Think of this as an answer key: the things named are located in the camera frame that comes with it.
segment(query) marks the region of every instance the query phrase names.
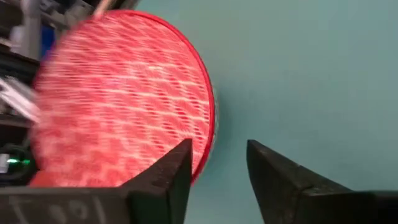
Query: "white label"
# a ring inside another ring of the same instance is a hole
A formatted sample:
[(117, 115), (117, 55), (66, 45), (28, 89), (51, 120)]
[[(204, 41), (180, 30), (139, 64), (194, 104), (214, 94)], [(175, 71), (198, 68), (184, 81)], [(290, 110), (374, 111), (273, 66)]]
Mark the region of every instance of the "white label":
[(0, 154), (0, 174), (6, 174), (8, 171), (9, 154)]

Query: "green light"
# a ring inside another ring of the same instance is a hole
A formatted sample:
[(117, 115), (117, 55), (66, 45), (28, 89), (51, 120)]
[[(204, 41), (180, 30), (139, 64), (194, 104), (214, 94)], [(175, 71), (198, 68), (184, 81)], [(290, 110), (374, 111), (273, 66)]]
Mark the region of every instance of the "green light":
[(16, 162), (19, 162), (19, 161), (16, 160), (16, 159), (9, 159), (9, 160), (7, 160), (7, 162), (8, 162), (8, 163), (16, 163)]

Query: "black plastic jaw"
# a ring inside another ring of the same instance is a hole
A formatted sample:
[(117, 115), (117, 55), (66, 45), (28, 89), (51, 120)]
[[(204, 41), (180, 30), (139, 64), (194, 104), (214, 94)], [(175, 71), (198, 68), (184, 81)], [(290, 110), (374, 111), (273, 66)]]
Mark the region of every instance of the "black plastic jaw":
[(266, 224), (398, 223), (398, 192), (355, 192), (249, 140), (249, 176)]
[(181, 224), (192, 179), (192, 140), (117, 188), (0, 189), (3, 224)]

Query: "red fan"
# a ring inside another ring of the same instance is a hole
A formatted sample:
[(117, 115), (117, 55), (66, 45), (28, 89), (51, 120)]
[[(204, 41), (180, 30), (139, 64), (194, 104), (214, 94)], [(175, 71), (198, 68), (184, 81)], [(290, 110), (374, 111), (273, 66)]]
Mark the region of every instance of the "red fan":
[(208, 158), (215, 102), (197, 51), (172, 25), (109, 11), (58, 42), (38, 74), (34, 154), (46, 183), (118, 186), (193, 139), (193, 179)]

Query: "teal wall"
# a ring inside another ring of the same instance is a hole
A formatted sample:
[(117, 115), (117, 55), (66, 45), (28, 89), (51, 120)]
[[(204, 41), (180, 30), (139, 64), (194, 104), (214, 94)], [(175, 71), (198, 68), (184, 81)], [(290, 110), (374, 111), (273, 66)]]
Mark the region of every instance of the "teal wall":
[(187, 223), (261, 223), (257, 139), (356, 190), (398, 189), (398, 1), (142, 0), (203, 57), (220, 130)]

